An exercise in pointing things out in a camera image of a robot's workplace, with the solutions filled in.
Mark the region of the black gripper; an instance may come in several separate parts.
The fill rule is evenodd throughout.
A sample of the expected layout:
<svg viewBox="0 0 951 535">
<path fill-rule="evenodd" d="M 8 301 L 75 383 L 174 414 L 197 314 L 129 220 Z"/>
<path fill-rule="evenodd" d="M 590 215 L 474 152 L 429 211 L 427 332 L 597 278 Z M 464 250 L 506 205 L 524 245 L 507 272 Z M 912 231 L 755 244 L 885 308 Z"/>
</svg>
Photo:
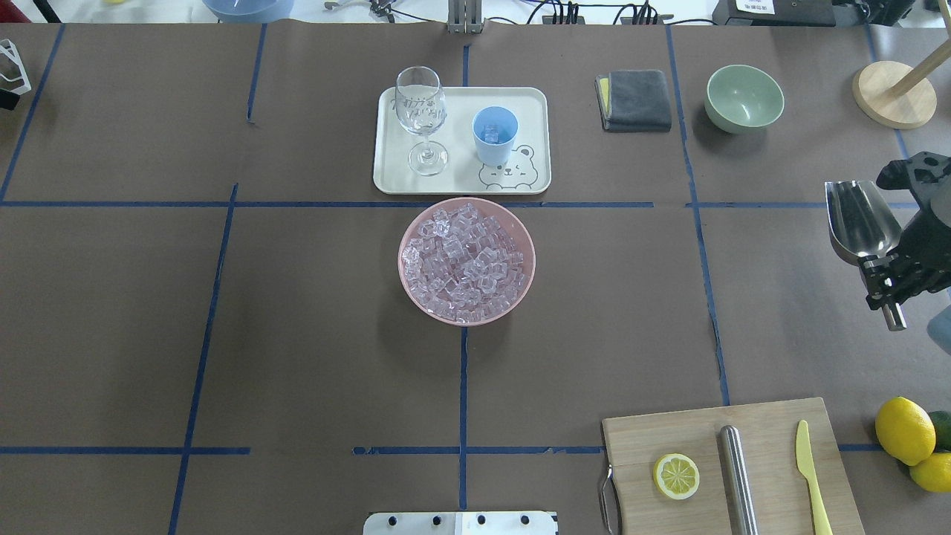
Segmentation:
<svg viewBox="0 0 951 535">
<path fill-rule="evenodd" d="M 862 269 L 872 287 L 867 305 L 875 311 L 886 302 L 903 304 L 922 294 L 938 294 L 950 285 L 950 161 L 936 152 L 919 152 L 890 161 L 875 183 L 884 190 L 908 190 L 918 211 L 901 230 L 881 268 Z"/>
</svg>

